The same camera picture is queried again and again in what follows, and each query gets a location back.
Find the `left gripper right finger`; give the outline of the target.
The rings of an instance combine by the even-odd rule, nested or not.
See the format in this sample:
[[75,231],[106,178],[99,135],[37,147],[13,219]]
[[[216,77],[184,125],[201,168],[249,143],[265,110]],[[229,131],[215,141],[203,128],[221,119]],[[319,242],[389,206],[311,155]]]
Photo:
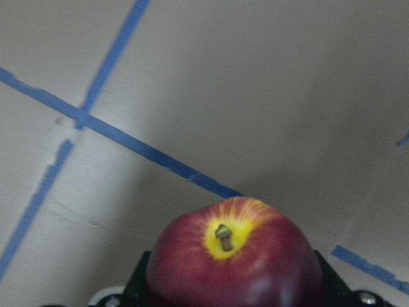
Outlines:
[[323,275],[324,306],[348,306],[352,291],[322,254],[314,251]]

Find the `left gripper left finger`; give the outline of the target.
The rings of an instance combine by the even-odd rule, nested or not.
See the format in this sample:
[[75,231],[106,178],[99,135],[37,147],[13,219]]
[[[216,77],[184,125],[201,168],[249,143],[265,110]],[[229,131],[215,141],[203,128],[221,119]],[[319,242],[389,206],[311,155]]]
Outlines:
[[123,291],[124,306],[148,306],[146,270],[151,251],[144,251]]

